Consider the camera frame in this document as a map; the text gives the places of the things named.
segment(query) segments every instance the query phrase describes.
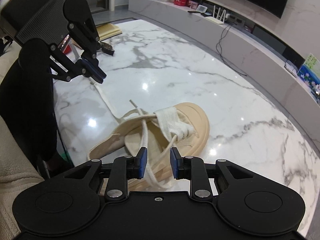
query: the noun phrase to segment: colorful card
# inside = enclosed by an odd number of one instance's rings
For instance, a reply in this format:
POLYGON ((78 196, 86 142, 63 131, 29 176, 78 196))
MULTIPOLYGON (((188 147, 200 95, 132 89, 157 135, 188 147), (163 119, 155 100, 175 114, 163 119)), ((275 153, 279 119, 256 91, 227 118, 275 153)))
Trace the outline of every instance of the colorful card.
POLYGON ((310 54, 299 69, 298 76, 311 89, 320 85, 320 61, 310 54))

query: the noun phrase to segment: floor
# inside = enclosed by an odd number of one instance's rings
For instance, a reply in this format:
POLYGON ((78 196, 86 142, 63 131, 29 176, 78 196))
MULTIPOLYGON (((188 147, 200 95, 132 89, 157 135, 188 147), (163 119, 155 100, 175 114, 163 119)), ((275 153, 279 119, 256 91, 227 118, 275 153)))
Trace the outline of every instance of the floor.
MULTIPOLYGON (((128 10, 116 10, 114 12, 106 11, 106 12, 100 12, 100 13, 93 14, 93 19, 97 25, 105 23, 105 22, 111 22, 111 21, 117 21, 117 22, 126 21, 126 20, 122 20, 122 19, 130 18, 130 17, 135 18, 135 19, 144 19, 144 20, 151 22, 151 23, 153 23, 153 24, 155 24, 165 30, 168 30, 171 33, 174 33, 175 35, 189 41, 191 44, 196 45, 197 47, 201 48, 202 50, 209 53, 213 57, 219 59, 218 54, 216 54, 212 50, 208 49, 206 46, 200 44, 199 42, 193 40, 192 38, 190 38, 182 33, 179 33, 176 30, 174 30, 170 27, 167 27, 166 25, 163 25, 161 23, 158 23, 156 21, 153 21, 153 20, 148 19, 146 17, 143 17, 141 15, 129 12, 128 10)), ((314 151, 318 154, 318 156, 320 156, 319 151, 316 149, 316 147, 314 146, 314 144, 312 143, 310 138, 306 135, 305 131, 300 127, 300 125, 292 118, 292 116, 290 116, 290 114, 271 95, 269 95, 260 85, 258 85, 254 80, 252 80, 250 77, 244 77, 244 78, 249 83, 251 83, 256 89, 258 89, 265 97, 267 97, 274 105, 276 105, 276 107, 295 125, 295 127, 299 130, 299 132, 305 137, 306 141, 308 141, 308 143, 311 145, 311 147, 314 149, 314 151)), ((317 223, 318 221, 320 221, 319 201, 317 204, 316 212, 313 217, 313 221, 310 225, 310 228, 309 228, 309 231, 307 234, 307 239, 310 239, 310 240, 320 239, 320 229, 319 229, 318 223, 317 223)))

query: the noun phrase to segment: round pad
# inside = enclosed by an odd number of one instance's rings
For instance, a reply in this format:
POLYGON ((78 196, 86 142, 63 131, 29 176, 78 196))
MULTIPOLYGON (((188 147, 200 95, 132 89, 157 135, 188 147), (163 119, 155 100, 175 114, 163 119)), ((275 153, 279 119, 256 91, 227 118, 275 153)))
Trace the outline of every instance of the round pad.
POLYGON ((72 205, 72 197, 64 192, 44 193, 36 200, 36 206, 46 213, 59 213, 72 205))
POLYGON ((233 180, 217 208, 236 228, 262 236, 296 230, 305 212, 298 193, 263 177, 233 180))
POLYGON ((245 197, 244 201, 249 208, 262 213, 276 211, 282 206, 281 198, 267 191, 250 193, 245 197))
POLYGON ((50 236, 85 226, 99 208, 99 197, 81 179, 49 179, 21 192, 12 212, 21 230, 50 236))

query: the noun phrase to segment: white shoelace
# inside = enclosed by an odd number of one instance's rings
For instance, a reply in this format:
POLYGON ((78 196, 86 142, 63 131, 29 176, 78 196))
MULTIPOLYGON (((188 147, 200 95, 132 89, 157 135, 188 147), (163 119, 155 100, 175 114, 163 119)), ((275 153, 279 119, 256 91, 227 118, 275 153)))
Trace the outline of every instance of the white shoelace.
MULTIPOLYGON (((158 111, 155 111, 155 115, 148 114, 147 112, 143 111, 141 108, 139 108, 132 100, 130 100, 131 104, 135 107, 134 110, 129 111, 127 114, 125 114, 123 117, 117 117, 115 114, 115 110, 112 107, 111 103, 109 102, 108 98, 105 96, 104 92, 98 86, 98 84, 94 84, 95 88, 97 89, 98 93, 100 94, 102 100, 106 104, 106 106, 109 108, 111 114, 114 116, 114 118, 119 122, 123 122, 125 117, 128 117, 129 115, 138 112, 139 115, 145 115, 146 118, 155 118, 157 119, 157 123, 159 125, 159 128, 164 135, 164 137, 168 140, 169 144, 164 150, 164 153, 167 153, 172 146, 175 146, 175 142, 179 142, 180 140, 190 136, 194 133, 194 128, 192 125, 182 122, 177 113, 177 109, 175 107, 168 107, 165 109, 161 109, 158 111)), ((140 141, 140 148, 146 147, 148 148, 148 126, 146 119, 142 119, 142 138, 140 141)), ((160 156, 159 161, 161 161, 165 157, 165 154, 162 154, 160 156)), ((144 176, 147 183, 156 188, 160 189, 169 189, 172 187, 171 180, 167 182, 166 184, 161 184, 156 179, 155 174, 153 173, 150 164, 149 164, 149 158, 147 158, 147 165, 146 165, 146 173, 144 176)))

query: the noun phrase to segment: beige sofa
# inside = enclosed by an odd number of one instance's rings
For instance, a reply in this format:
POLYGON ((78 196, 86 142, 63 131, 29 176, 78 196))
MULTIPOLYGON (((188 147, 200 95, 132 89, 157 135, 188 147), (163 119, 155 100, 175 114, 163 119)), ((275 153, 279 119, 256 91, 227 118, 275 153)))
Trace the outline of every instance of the beige sofa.
MULTIPOLYGON (((0 57, 0 86, 19 52, 20 46, 14 42, 0 57)), ((12 214, 14 199, 20 192, 41 181, 43 178, 22 153, 0 117, 0 240, 11 240, 20 232, 12 214)))

